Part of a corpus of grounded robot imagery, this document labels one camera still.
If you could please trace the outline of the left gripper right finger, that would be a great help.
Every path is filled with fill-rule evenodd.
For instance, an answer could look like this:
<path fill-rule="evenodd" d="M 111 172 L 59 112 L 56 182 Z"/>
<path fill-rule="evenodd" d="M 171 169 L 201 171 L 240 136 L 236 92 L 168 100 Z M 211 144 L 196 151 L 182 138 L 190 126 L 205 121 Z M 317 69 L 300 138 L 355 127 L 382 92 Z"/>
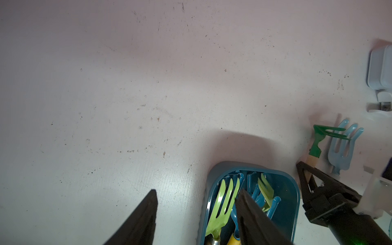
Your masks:
<path fill-rule="evenodd" d="M 242 245 L 291 245 L 251 196 L 241 190 L 235 200 Z"/>

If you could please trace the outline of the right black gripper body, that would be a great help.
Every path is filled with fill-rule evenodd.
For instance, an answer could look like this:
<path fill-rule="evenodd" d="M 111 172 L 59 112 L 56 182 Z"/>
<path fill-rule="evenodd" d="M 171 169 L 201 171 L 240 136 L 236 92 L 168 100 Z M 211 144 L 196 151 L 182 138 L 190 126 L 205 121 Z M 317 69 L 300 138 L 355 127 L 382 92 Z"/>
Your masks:
<path fill-rule="evenodd" d="M 319 186 L 316 197 L 311 202 L 303 202 L 307 219 L 313 224 L 326 227 L 333 216 L 358 206 L 362 195 L 345 186 L 339 189 Z"/>

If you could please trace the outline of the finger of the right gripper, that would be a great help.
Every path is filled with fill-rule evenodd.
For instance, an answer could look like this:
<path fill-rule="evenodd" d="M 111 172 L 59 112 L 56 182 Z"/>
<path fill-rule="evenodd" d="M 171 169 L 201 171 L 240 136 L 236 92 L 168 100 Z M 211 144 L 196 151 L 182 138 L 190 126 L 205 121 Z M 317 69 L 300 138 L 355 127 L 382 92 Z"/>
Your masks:
<path fill-rule="evenodd" d="M 311 165 L 301 162 L 301 189 L 314 190 L 317 187 L 315 178 L 320 179 L 327 187 L 339 189 L 346 187 L 342 182 L 327 175 Z"/>
<path fill-rule="evenodd" d="M 303 202 L 311 202 L 317 195 L 318 185 L 315 181 L 315 177 L 319 177 L 319 169 L 308 165 L 307 163 L 300 161 L 296 165 Z"/>

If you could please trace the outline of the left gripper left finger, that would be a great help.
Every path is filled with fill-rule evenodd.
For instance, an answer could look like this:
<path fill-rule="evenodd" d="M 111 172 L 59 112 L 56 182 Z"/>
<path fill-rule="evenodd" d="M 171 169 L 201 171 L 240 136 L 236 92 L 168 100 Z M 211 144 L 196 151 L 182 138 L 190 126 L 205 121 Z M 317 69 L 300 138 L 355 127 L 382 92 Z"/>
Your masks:
<path fill-rule="evenodd" d="M 156 229 L 157 207 L 157 193 L 152 189 L 105 244 L 151 245 Z"/>

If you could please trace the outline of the light blue hand fork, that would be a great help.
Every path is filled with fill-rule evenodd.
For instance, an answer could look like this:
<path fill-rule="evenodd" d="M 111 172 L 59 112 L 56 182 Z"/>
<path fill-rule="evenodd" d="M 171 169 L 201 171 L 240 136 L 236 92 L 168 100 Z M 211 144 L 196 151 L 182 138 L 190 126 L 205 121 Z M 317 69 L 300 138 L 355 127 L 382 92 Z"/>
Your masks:
<path fill-rule="evenodd" d="M 339 124 L 338 127 L 343 128 L 343 131 L 341 133 L 335 131 L 335 133 L 346 138 L 333 137 L 328 151 L 328 161 L 333 166 L 331 174 L 335 176 L 339 176 L 341 170 L 348 170 L 350 168 L 355 142 L 364 132 L 364 128 L 358 128 L 358 124 L 352 124 L 346 128 L 348 124 L 348 119 L 344 119 Z"/>

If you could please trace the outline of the blue fork yellow handle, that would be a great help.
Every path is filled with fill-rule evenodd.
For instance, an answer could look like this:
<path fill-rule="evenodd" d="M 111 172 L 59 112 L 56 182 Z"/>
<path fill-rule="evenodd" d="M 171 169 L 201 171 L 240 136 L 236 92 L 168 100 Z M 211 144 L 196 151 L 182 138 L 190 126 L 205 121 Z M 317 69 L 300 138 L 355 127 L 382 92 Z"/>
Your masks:
<path fill-rule="evenodd" d="M 247 174 L 246 191 L 251 195 L 256 204 L 262 208 L 269 219 L 272 219 L 278 204 L 281 202 L 279 196 L 274 195 L 274 189 L 269 184 L 263 173 L 249 172 Z M 240 245 L 239 225 L 237 220 L 236 207 L 233 206 L 231 218 L 235 224 L 235 230 L 232 233 L 228 245 Z"/>

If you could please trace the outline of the teal storage box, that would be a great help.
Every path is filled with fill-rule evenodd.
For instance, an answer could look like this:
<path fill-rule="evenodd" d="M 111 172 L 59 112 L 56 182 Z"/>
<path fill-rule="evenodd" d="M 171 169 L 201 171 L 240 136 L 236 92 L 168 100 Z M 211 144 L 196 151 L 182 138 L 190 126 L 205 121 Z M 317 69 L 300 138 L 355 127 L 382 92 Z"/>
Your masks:
<path fill-rule="evenodd" d="M 230 178 L 238 174 L 241 174 L 242 177 L 241 189 L 246 190 L 250 195 L 254 192 L 257 179 L 260 178 L 261 174 L 264 174 L 266 180 L 274 190 L 274 196 L 281 198 L 272 216 L 272 222 L 287 239 L 293 242 L 300 205 L 300 190 L 295 180 L 285 172 L 270 169 L 262 165 L 223 161 L 212 167 L 207 175 L 196 244 L 207 244 L 208 239 L 205 237 L 205 233 L 208 219 L 211 215 L 222 179 L 226 181 L 226 185 L 228 186 Z"/>

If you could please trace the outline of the lime green hand fork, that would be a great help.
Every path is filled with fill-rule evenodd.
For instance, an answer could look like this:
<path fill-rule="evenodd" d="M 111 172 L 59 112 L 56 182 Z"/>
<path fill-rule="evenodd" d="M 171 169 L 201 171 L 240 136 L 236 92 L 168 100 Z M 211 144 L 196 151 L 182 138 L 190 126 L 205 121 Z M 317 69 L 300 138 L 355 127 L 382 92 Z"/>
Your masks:
<path fill-rule="evenodd" d="M 228 223 L 240 185 L 239 177 L 231 178 L 228 185 L 224 179 L 221 181 L 206 228 L 205 236 L 208 238 L 208 245 L 220 244 L 221 230 Z"/>

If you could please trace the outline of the dark green hand rake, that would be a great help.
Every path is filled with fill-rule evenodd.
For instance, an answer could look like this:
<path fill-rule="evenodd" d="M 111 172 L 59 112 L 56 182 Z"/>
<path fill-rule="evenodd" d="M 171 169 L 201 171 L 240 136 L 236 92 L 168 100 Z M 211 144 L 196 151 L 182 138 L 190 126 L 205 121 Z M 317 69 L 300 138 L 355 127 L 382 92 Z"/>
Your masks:
<path fill-rule="evenodd" d="M 309 150 L 309 155 L 307 157 L 306 163 L 311 165 L 312 167 L 316 167 L 318 159 L 321 156 L 321 149 L 318 147 L 318 144 L 323 141 L 326 136 L 330 137 L 335 137 L 335 138 L 343 138 L 345 139 L 345 136 L 342 136 L 338 133 L 335 133 L 335 131 L 342 132 L 343 128 L 339 127 L 330 127 L 330 126 L 323 126 L 323 125 L 314 125 L 314 142 Z M 340 180 L 340 175 L 335 176 L 332 175 L 333 178 Z"/>

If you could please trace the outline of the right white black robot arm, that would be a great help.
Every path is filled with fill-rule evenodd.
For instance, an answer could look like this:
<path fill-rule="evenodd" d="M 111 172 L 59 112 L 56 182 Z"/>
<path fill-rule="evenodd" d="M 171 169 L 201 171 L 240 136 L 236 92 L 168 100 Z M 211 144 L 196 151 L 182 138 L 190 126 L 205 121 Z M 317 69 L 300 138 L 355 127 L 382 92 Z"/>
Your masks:
<path fill-rule="evenodd" d="M 307 219 L 327 227 L 341 245 L 390 245 L 392 240 L 367 214 L 353 208 L 358 192 L 305 162 L 296 165 Z"/>

